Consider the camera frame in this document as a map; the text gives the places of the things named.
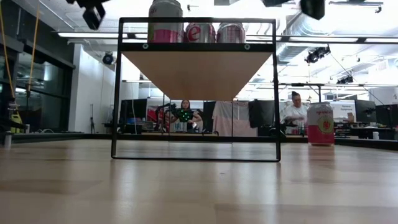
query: black metal frame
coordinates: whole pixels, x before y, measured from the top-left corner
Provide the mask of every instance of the black metal frame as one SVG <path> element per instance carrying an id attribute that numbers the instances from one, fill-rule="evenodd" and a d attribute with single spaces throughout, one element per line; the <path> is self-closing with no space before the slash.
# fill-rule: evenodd
<path id="1" fill-rule="evenodd" d="M 123 27 L 125 23 L 149 23 L 149 22 L 247 22 L 247 23 L 268 23 L 272 25 L 272 43 L 271 44 L 198 44 L 198 43 L 164 43 L 164 44 L 150 44 L 150 43 L 124 43 L 123 42 Z M 113 132 L 111 157 L 113 159 L 163 159 L 163 160 L 195 160 L 195 161 L 246 161 L 246 162 L 279 162 L 281 160 L 280 143 L 282 136 L 280 135 L 280 115 L 279 115 L 279 82 L 277 71 L 277 55 L 276 55 L 276 20 L 275 19 L 216 19 L 211 17 L 122 17 L 119 20 L 118 31 L 118 54 L 116 59 L 116 78 L 114 90 L 114 113 L 113 113 Z M 274 142 L 276 144 L 276 159 L 273 160 L 254 160 L 254 159 L 200 159 L 200 158 L 163 158 L 163 157 L 118 157 L 116 155 L 116 143 L 118 138 L 123 137 L 117 133 L 118 128 L 118 111 L 119 111 L 119 94 L 121 84 L 121 58 L 124 51 L 214 51 L 214 52 L 271 52 L 273 60 L 274 73 L 274 102 L 275 102 L 275 129 L 277 136 L 274 138 L 266 138 L 265 142 Z M 164 138 L 165 141 L 180 139 L 173 136 L 158 136 Z M 147 139 L 142 136 L 136 136 L 137 140 Z M 239 142 L 240 137 L 228 137 L 224 140 L 229 142 Z M 197 140 L 212 141 L 213 139 L 206 138 L 206 136 L 195 137 Z"/>

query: ceiling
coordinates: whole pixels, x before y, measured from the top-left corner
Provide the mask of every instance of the ceiling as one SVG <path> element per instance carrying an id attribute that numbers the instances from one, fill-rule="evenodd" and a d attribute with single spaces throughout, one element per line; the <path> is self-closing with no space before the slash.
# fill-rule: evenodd
<path id="1" fill-rule="evenodd" d="M 279 21 L 278 34 L 295 35 L 347 35 L 347 36 L 397 36 L 398 19 L 396 0 L 377 0 L 383 2 L 382 11 L 375 13 L 375 8 L 363 6 L 326 7 L 326 16 L 316 21 L 299 13 L 298 1 L 291 1 L 282 7 L 266 8 L 260 0 L 239 0 L 230 6 L 215 6 L 214 0 L 179 0 L 184 16 L 211 17 L 261 17 L 275 18 Z M 32 0 L 14 0 L 25 10 L 35 14 L 37 6 Z M 152 0 L 110 0 L 103 4 L 106 17 L 98 32 L 117 32 L 120 17 L 146 17 Z M 40 0 L 40 19 L 59 32 L 91 32 L 82 18 L 84 9 L 77 3 L 70 5 L 66 0 Z M 146 24 L 128 24 L 124 27 L 129 32 L 146 32 Z M 258 31 L 258 27 L 246 27 L 248 33 Z M 85 45 L 87 51 L 115 51 L 116 40 L 73 40 Z M 336 83 L 336 79 L 345 74 L 345 70 L 360 77 L 367 74 L 375 64 L 398 57 L 398 45 L 357 45 L 331 44 L 331 55 L 308 66 L 304 58 L 311 45 L 280 45 L 283 55 L 289 55 L 279 63 L 281 82 L 320 82 Z M 266 64 L 253 76 L 252 82 L 272 81 L 272 62 Z"/>

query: glass wall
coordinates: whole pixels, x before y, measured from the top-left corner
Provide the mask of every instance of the glass wall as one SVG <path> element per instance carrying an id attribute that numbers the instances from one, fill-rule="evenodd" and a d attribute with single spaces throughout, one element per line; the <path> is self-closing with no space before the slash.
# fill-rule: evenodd
<path id="1" fill-rule="evenodd" d="M 19 54 L 16 103 L 23 123 L 30 125 L 31 132 L 67 131 L 72 76 L 62 68 L 35 58 L 31 93 L 27 97 L 31 61 L 30 54 Z"/>

